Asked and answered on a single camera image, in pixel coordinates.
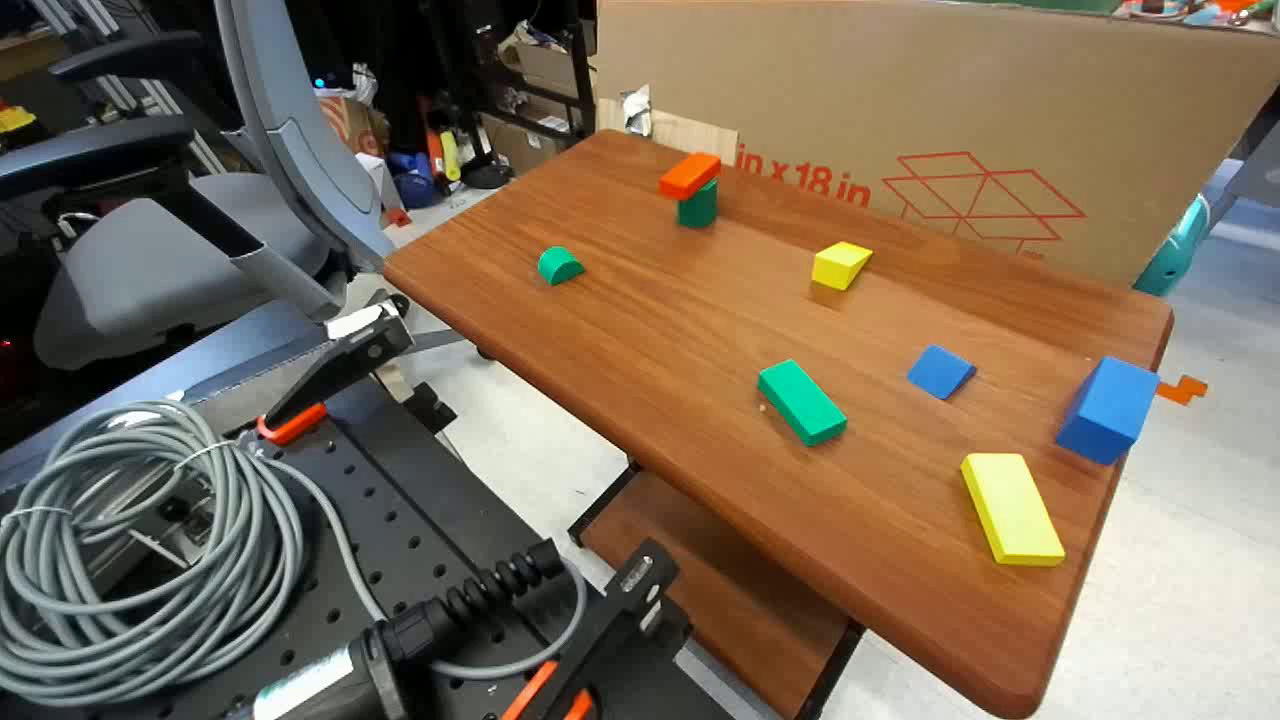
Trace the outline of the orange floor tape marker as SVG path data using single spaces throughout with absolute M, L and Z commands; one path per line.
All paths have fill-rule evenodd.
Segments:
M 1195 399 L 1206 399 L 1207 395 L 1207 382 L 1201 382 L 1201 377 L 1182 377 L 1182 382 L 1174 382 L 1174 386 L 1161 386 L 1157 389 L 1166 399 L 1174 399 L 1174 406 L 1195 406 Z

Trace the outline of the grey office chair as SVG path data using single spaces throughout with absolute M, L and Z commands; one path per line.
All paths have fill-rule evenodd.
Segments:
M 142 171 L 159 179 L 59 253 L 31 330 L 49 369 L 152 353 L 269 300 L 332 317 L 344 282 L 382 271 L 394 253 L 378 186 L 308 85 L 289 0 L 213 0 L 213 18 L 248 171 L 193 175 L 181 161 L 193 123 L 181 118 L 76 130 L 6 156 L 6 200 Z

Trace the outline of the large cardboard box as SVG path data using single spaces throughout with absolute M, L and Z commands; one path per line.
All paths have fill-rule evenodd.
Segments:
M 1267 32 L 943 0 L 600 0 L 600 97 L 852 210 L 1136 282 L 1280 85 Z

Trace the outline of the lower wooden shelf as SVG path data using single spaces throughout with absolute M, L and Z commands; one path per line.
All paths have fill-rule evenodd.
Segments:
M 673 599 L 694 615 L 694 638 L 786 720 L 822 720 L 866 638 L 737 530 L 639 463 L 588 506 L 571 539 L 610 564 L 657 539 L 682 570 Z

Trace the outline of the large blue block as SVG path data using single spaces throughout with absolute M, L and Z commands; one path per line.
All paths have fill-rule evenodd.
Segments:
M 1157 389 L 1157 373 L 1120 357 L 1099 357 L 1081 392 L 1072 395 L 1058 445 L 1093 463 L 1123 462 L 1145 434 Z

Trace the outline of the black clamp orange trigger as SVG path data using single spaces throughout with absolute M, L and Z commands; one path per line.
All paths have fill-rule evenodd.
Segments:
M 324 346 L 324 353 L 300 373 L 300 382 L 256 419 L 256 437 L 275 447 L 296 445 L 328 416 L 328 399 L 338 392 L 378 373 L 406 349 L 406 300 L 382 300 L 371 322 Z
M 669 599 L 682 575 L 673 553 L 646 539 L 603 586 L 603 599 L 584 611 L 571 639 L 545 659 L 500 720 L 600 720 L 600 679 L 610 666 L 635 648 L 682 648 L 690 611 Z

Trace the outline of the long green block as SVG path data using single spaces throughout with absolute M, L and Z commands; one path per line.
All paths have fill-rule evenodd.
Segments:
M 806 447 L 822 447 L 850 429 L 843 409 L 810 377 L 800 362 L 770 363 L 757 377 L 757 389 Z

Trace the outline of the teal robot part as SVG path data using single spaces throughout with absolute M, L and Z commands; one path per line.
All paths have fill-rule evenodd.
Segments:
M 1136 289 L 1149 296 L 1167 296 L 1192 268 L 1195 249 L 1212 233 L 1212 203 L 1207 198 L 1195 198 L 1178 230 L 1166 236 L 1149 268 L 1136 275 Z

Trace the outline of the small yellow block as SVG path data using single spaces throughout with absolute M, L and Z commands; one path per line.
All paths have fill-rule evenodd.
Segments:
M 873 253 L 852 242 L 838 242 L 813 258 L 813 282 L 834 294 L 850 294 L 870 268 Z

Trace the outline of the black clamp orange trigger rear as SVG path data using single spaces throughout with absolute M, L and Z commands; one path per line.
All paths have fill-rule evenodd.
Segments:
M 275 447 L 296 445 L 328 416 L 328 399 L 338 392 L 378 373 L 406 349 L 406 300 L 382 300 L 371 322 L 324 346 L 324 353 L 300 373 L 300 382 L 256 419 L 256 437 Z

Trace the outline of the black clamp orange trigger front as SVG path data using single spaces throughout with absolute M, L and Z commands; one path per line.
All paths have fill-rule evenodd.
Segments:
M 682 648 L 690 611 L 669 599 L 682 575 L 673 553 L 646 539 L 603 586 L 603 599 L 584 611 L 571 639 L 545 659 L 500 720 L 600 720 L 600 679 L 610 666 L 635 648 Z

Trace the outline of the long yellow block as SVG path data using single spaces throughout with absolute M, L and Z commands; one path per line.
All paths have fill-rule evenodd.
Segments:
M 1064 562 L 1064 539 L 1020 454 L 967 454 L 959 479 L 996 564 L 1058 570 Z

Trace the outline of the black power plug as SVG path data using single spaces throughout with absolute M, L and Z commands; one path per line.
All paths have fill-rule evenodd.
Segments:
M 441 670 L 441 651 L 559 573 L 559 553 L 554 544 L 532 544 L 528 553 L 504 556 L 433 599 L 378 620 L 351 639 L 351 659 L 371 688 L 371 711 L 382 720 L 414 720 L 421 688 Z

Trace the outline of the flat blue square block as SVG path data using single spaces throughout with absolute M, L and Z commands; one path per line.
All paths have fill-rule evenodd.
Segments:
M 909 369 L 909 382 L 938 399 L 953 399 L 974 377 L 978 363 L 940 346 L 927 346 Z

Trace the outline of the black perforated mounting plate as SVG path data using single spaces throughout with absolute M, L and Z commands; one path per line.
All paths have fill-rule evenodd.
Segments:
M 449 457 L 407 409 L 371 386 L 344 392 L 332 419 L 275 457 L 332 495 L 358 570 L 388 615 L 441 597 L 504 556 L 554 544 Z M 382 720 L 371 711 L 371 688 L 351 659 L 351 639 L 368 629 L 366 605 L 348 587 L 324 513 L 313 510 L 308 525 L 321 548 L 313 553 L 293 611 L 266 644 L 200 683 L 135 705 L 94 709 L 89 720 Z M 575 592 L 559 573 L 514 608 L 479 620 L 441 658 L 458 666 L 509 666 L 548 648 L 554 638 L 568 629 L 571 608 Z M 600 720 L 727 720 L 678 666 L 682 648 L 635 648 L 614 659 L 600 679 Z M 504 679 L 433 672 L 414 720 L 500 720 L 542 666 L 545 659 Z

